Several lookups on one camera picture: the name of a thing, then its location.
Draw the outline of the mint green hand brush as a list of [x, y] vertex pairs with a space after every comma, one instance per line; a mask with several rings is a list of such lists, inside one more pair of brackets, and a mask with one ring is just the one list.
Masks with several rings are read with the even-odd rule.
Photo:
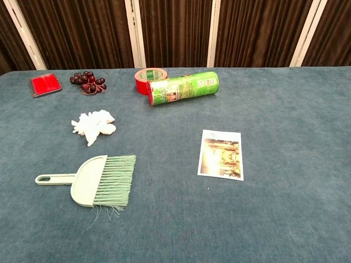
[[75, 173], [41, 174], [35, 183], [70, 185], [70, 195], [76, 204], [96, 209], [96, 218], [106, 208], [111, 219], [128, 205], [136, 160], [136, 155], [96, 156], [85, 161]]

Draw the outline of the green cylindrical snack can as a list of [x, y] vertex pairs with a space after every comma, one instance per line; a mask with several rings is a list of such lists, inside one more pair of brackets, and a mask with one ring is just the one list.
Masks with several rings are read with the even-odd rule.
[[150, 105], [160, 105], [218, 91], [219, 79], [214, 71], [166, 78], [146, 83]]

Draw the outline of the photo postcard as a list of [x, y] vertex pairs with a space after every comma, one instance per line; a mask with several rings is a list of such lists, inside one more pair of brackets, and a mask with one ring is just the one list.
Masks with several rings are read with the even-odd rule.
[[204, 129], [197, 174], [243, 181], [241, 134]]

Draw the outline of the red tape roll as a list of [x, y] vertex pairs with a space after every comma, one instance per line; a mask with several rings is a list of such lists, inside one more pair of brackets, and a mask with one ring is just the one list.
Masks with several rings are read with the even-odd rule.
[[135, 73], [136, 90], [142, 95], [148, 95], [147, 82], [166, 79], [168, 73], [162, 68], [144, 68]]

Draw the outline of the dark brown curtain panel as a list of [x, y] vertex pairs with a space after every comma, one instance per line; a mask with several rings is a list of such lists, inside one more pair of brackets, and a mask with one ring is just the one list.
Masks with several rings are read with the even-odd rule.
[[351, 0], [327, 0], [302, 66], [351, 66]]
[[11, 71], [35, 69], [8, 9], [0, 0], [0, 76]]
[[17, 0], [49, 70], [133, 68], [124, 0]]
[[288, 67], [313, 0], [221, 0], [215, 67]]
[[213, 0], [139, 0], [147, 67], [205, 67]]

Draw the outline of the dark red grape bunch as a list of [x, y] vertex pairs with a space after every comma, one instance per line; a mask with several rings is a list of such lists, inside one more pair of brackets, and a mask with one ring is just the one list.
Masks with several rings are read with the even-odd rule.
[[96, 79], [92, 71], [76, 72], [70, 77], [70, 82], [79, 85], [83, 95], [95, 95], [107, 90], [105, 78]]

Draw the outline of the blue table cloth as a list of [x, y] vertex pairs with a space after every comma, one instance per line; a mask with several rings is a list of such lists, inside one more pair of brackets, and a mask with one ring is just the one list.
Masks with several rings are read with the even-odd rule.
[[[134, 69], [72, 70], [34, 98], [38, 71], [0, 76], [0, 263], [351, 263], [351, 67], [218, 68], [214, 95], [151, 106]], [[106, 110], [116, 131], [87, 146], [71, 120]], [[203, 130], [241, 134], [244, 180], [197, 174]], [[111, 219], [68, 186], [91, 157], [137, 157]]]

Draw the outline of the red ink pad box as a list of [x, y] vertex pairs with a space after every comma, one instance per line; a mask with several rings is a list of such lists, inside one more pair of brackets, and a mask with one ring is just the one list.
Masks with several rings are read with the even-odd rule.
[[34, 98], [53, 94], [62, 90], [58, 78], [53, 73], [30, 78], [29, 87]]

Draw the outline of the white frame post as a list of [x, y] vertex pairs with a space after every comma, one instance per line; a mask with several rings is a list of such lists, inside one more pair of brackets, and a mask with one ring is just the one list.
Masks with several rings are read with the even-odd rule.
[[208, 39], [207, 67], [214, 67], [218, 36], [221, 0], [212, 0], [210, 32]]
[[17, 0], [2, 0], [6, 9], [21, 37], [21, 40], [36, 68], [36, 70], [47, 70], [41, 52], [34, 40], [31, 30], [24, 18]]
[[146, 68], [139, 0], [124, 0], [135, 68]]
[[290, 67], [301, 67], [328, 0], [313, 0], [297, 42]]

